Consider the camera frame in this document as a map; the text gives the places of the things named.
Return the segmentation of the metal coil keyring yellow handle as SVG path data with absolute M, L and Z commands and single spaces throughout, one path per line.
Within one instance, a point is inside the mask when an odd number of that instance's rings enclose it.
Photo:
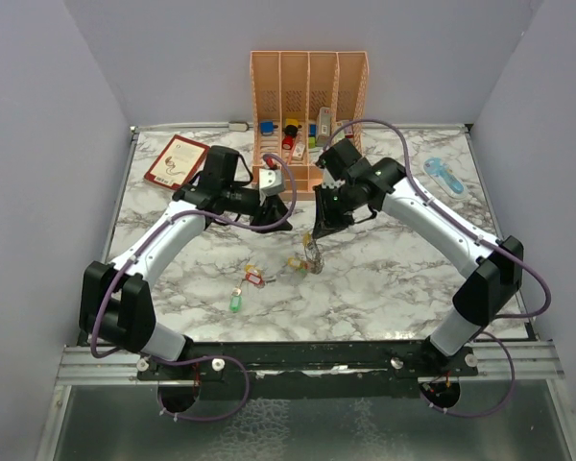
M 324 268 L 324 258 L 317 241 L 310 232 L 304 235 L 302 245 L 304 251 L 303 268 L 311 274 L 318 275 Z

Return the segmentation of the green tag key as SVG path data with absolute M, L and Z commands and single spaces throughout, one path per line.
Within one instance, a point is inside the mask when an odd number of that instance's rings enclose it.
M 239 287 L 235 287 L 231 291 L 230 300 L 229 300 L 229 310 L 231 312 L 238 312 L 242 307 L 242 290 Z

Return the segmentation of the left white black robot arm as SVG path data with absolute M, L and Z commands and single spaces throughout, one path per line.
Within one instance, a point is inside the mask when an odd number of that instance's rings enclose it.
M 159 367 L 171 378 L 190 373 L 190 338 L 156 318 L 152 289 L 159 276 L 212 224 L 258 233 L 292 228 L 288 219 L 295 207 L 280 198 L 285 189 L 297 189 L 288 164 L 278 155 L 266 154 L 265 168 L 240 182 L 235 174 L 243 159 L 234 149 L 210 147 L 202 170 L 173 193 L 168 207 L 136 243 L 108 263 L 94 261 L 87 266 L 79 326 L 89 336 L 94 357 L 104 357 L 98 343 L 106 341 L 113 352 L 159 359 Z

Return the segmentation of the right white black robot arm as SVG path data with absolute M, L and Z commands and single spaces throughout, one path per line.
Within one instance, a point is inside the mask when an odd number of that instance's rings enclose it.
M 492 322 L 521 287 L 522 243 L 512 236 L 499 240 L 465 219 L 456 229 L 434 210 L 433 196 L 416 192 L 402 164 L 392 158 L 370 163 L 347 139 L 324 151 L 316 165 L 338 186 L 314 188 L 314 238 L 354 225 L 354 211 L 366 206 L 415 231 L 464 277 L 448 314 L 421 348 L 423 368 L 431 375 L 444 375 L 455 366 L 456 353 Z

